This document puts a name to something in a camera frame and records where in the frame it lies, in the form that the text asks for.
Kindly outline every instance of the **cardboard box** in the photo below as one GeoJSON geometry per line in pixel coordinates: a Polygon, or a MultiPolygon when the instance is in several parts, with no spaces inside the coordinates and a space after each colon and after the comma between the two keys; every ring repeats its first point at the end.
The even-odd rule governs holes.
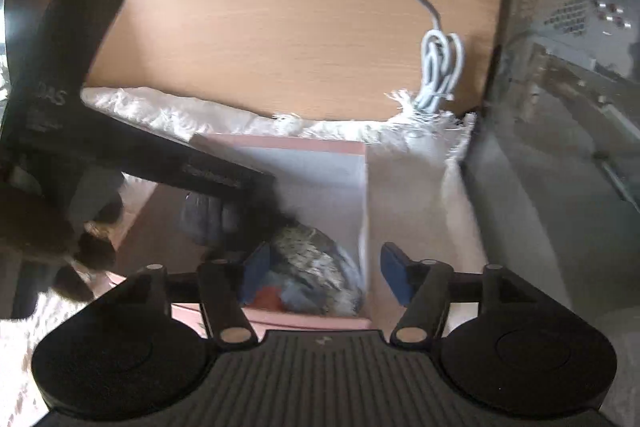
{"type": "MultiPolygon", "coordinates": [[[[362,287],[370,284],[367,251],[367,159],[360,142],[273,136],[196,137],[192,144],[216,156],[276,177],[282,209],[315,227],[352,254],[362,287]]],[[[112,241],[117,249],[114,274],[120,282],[147,264],[160,263],[170,273],[194,271],[206,247],[195,245],[178,229],[187,192],[166,185],[138,183],[123,194],[126,214],[112,241]]],[[[174,305],[174,318],[204,334],[197,305],[174,305]]],[[[262,336],[267,329],[364,329],[370,327],[367,299],[360,317],[324,317],[245,308],[262,336]]]]}

